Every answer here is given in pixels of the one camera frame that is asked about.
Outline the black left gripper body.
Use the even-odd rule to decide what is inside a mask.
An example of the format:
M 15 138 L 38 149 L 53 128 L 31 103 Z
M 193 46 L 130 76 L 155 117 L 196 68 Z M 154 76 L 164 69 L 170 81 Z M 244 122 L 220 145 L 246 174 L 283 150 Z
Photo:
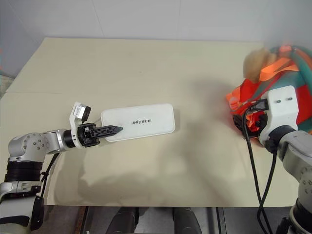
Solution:
M 81 124 L 78 127 L 78 139 L 83 147 L 92 147 L 100 144 L 96 125 L 94 123 Z

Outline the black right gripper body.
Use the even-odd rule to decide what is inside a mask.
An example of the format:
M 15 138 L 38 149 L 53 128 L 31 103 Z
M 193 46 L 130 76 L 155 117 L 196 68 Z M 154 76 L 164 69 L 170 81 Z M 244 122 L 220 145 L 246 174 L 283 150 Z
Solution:
M 263 129 L 267 125 L 268 116 L 266 113 L 263 113 L 258 116 L 258 120 L 256 121 L 256 126 L 259 129 Z

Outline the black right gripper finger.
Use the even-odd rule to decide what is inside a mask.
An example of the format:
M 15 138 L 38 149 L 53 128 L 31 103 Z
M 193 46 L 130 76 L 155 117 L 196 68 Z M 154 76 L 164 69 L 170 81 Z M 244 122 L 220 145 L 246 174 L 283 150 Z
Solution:
M 242 126 L 242 117 L 240 115 L 233 115 L 232 119 L 233 119 L 235 127 L 241 132 L 243 138 L 245 138 L 245 134 L 243 131 L 243 126 Z

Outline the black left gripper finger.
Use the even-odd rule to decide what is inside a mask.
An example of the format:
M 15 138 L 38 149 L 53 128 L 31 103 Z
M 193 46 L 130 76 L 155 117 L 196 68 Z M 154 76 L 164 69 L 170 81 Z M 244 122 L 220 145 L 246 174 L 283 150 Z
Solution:
M 96 127 L 94 129 L 94 136 L 95 137 L 110 137 L 121 132 L 122 130 L 123 130 L 123 127 L 114 126 L 114 125 Z

